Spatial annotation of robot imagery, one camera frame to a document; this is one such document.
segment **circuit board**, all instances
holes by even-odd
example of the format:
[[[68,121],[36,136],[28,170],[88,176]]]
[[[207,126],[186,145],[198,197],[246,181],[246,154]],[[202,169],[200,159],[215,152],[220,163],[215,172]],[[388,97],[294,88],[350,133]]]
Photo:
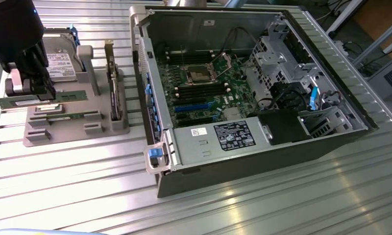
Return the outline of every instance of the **circuit board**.
[[[178,90],[178,88],[183,89],[191,87],[188,83],[188,74],[184,68],[203,67],[206,64],[168,65],[160,61],[158,62],[168,111],[175,127],[186,127],[230,120],[228,116],[224,114],[224,111],[230,110],[230,108],[235,108],[234,110],[238,109],[238,116],[240,115],[242,118],[246,118],[246,116],[254,111],[256,103],[251,96],[251,89],[246,81],[240,62],[234,55],[230,55],[228,58],[232,58],[230,69],[228,61],[224,57],[219,57],[212,63],[218,75],[216,81],[212,82],[212,85],[227,84],[230,90],[227,90],[224,94],[207,95],[203,97],[206,99],[204,107],[208,107],[207,109],[184,112],[178,112],[178,110],[194,108],[198,105],[178,105],[180,99],[178,98],[175,90]]]

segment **slotted metal surface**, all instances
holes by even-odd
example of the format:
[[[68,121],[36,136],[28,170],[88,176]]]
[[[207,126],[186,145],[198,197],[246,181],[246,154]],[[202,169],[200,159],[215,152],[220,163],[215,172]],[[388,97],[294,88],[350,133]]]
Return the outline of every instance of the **slotted metal surface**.
[[[131,3],[35,1],[47,27],[75,24],[81,44],[95,47],[98,69],[104,67],[104,40],[115,39],[134,126],[123,136],[25,148],[27,111],[0,111],[0,229],[110,235],[392,234],[392,117],[308,13],[296,7],[263,8],[292,12],[380,129],[316,161],[156,198],[156,180],[142,155],[147,143],[131,60]]]

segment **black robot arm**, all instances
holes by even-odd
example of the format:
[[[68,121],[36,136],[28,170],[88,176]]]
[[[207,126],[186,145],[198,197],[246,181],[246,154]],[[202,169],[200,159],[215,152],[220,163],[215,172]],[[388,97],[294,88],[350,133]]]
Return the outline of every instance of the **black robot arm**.
[[[32,0],[0,0],[0,63],[12,77],[5,80],[7,96],[55,99],[43,34]]]

